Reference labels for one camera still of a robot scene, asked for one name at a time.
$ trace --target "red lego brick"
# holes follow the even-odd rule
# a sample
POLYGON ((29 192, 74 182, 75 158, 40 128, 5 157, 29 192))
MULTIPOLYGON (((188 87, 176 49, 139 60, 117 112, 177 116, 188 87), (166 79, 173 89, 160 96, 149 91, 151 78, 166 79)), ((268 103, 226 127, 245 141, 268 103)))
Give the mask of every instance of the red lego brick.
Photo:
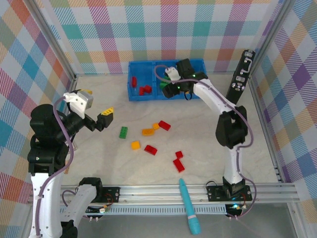
POLYGON ((146 93, 152 93, 152 87, 149 86, 149 85, 145 85, 144 91, 145 91, 146 93))
POLYGON ((137 87, 137 77, 133 76, 132 77, 132 88, 136 88, 137 87))
POLYGON ((139 95, 140 95, 140 96, 143 96, 143 95, 144 95, 144 88, 143 88, 143 87, 140 87, 140 89, 139 89, 139 95))
POLYGON ((176 154, 176 157, 177 157, 178 159, 181 159, 181 158, 184 157, 184 156, 183 156, 183 153, 182 153, 181 151, 177 151, 175 154, 176 154))
POLYGON ((169 130, 170 129, 170 124, 167 124, 166 122, 164 122, 164 121, 160 121, 159 123, 158 123, 158 125, 161 127, 161 128, 163 128, 164 130, 169 130))
POLYGON ((183 172, 185 170, 182 162, 179 159, 173 160, 175 167, 177 168, 178 172, 183 172))
POLYGON ((157 151, 158 151, 156 148, 154 148, 151 145, 147 145, 144 150, 146 152, 150 153, 151 155, 155 155, 157 153, 157 151))

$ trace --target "yellow lego brick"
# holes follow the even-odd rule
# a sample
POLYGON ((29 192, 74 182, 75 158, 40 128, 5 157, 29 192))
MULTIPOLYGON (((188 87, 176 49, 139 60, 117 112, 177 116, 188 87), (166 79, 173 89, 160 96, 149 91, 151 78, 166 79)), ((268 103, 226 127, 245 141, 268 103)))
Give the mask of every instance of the yellow lego brick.
POLYGON ((79 92, 80 91, 85 91, 85 92, 89 93, 90 95, 92 95, 92 93, 93 93, 93 91, 91 91, 89 89, 81 89, 81 90, 79 90, 79 92))
POLYGON ((103 115, 103 116, 108 116, 108 115, 111 114, 111 113, 114 113, 114 108, 113 108, 113 107, 108 108, 107 110, 103 111, 103 112, 101 113, 101 115, 103 115))
POLYGON ((158 123, 154 123, 154 124, 153 124, 153 129, 154 129, 154 130, 159 129, 159 124, 158 124, 158 123))
POLYGON ((149 135, 154 135, 154 129, 143 129, 142 130, 142 135, 144 136, 149 136, 149 135))
POLYGON ((139 142, 139 141, 133 141, 133 142, 131 143, 131 148, 132 148, 132 150, 138 150, 138 149, 140 149, 140 148, 141 148, 140 142, 139 142))

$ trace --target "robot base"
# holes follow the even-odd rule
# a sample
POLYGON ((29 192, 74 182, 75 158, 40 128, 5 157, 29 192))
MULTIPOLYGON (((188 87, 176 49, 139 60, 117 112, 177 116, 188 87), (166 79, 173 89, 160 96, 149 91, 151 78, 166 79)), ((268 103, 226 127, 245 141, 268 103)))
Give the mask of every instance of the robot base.
POLYGON ((227 201, 237 201, 237 202, 243 202, 244 197, 241 195, 242 193, 246 197, 246 201, 252 201, 252 195, 250 186, 245 185, 243 190, 239 193, 239 195, 235 197, 229 198, 225 191, 223 190, 222 185, 210 185, 207 186, 208 191, 208 201, 209 202, 227 202, 227 201))

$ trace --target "green lego brick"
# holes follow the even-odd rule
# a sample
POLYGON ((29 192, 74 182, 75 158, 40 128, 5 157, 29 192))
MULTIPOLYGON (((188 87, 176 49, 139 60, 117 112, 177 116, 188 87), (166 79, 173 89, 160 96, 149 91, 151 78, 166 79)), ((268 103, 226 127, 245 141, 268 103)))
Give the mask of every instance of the green lego brick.
POLYGON ((126 126, 121 127, 119 138, 125 139, 127 137, 128 128, 126 126))

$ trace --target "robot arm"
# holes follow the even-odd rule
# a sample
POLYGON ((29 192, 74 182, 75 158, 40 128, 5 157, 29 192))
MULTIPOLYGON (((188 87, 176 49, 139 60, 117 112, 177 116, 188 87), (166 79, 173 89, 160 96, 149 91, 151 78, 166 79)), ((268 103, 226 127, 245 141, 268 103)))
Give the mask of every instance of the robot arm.
POLYGON ((163 94, 167 98, 171 98, 180 92, 195 93, 213 112, 219 115, 215 134, 218 142, 227 147, 222 178, 223 190, 228 198, 233 198, 239 195, 245 187, 245 180, 240 176, 237 168, 237 156, 239 157, 239 168, 242 168, 242 151, 240 149, 238 152, 237 148, 245 142, 248 129, 232 108, 235 108, 247 119, 246 109, 236 107, 235 104, 221 95, 203 72, 194 71, 188 59, 179 61, 176 66, 177 69, 169 67, 165 70, 165 75, 170 78, 171 83, 163 88, 163 94))
MULTIPOLYGON (((94 121, 85 114, 90 108, 93 97, 89 91, 77 90, 65 93, 70 113, 66 116, 61 112, 61 121, 70 137, 74 137, 82 128, 102 131, 113 120, 113 108, 109 108, 97 116, 94 121)), ((84 215, 86 208, 95 198, 100 198, 102 184, 97 178, 83 179, 72 202, 62 214, 60 208, 60 187, 63 173, 56 173, 65 166, 68 153, 66 138, 53 115, 53 107, 43 104, 31 112, 30 126, 35 134, 31 139, 31 150, 28 154, 29 172, 33 185, 33 220, 30 238, 37 238, 36 226, 43 238, 69 238, 77 237, 77 226, 84 215), (46 180, 51 180, 45 186, 42 198, 38 197, 39 191, 46 180)))
MULTIPOLYGON (((202 82, 207 84, 209 87, 212 87, 216 92, 218 91, 210 82, 209 79, 202 79, 202 82)), ((194 85, 194 93, 200 97, 207 105, 208 107, 213 111, 217 112, 219 115, 223 114, 223 112, 229 113, 231 109, 227 107, 223 101, 219 99, 210 89, 208 89, 203 84, 196 83, 194 85)), ((231 102, 229 102, 224 96, 222 98, 227 102, 227 104, 231 105, 232 107, 235 107, 235 105, 231 102)), ((236 164, 236 157, 237 157, 237 147, 241 143, 235 145, 232 149, 227 149, 226 154, 226 161, 225 161, 225 168, 224 168, 224 179, 229 184, 236 184, 242 181, 242 177, 238 173, 237 164, 236 164)))

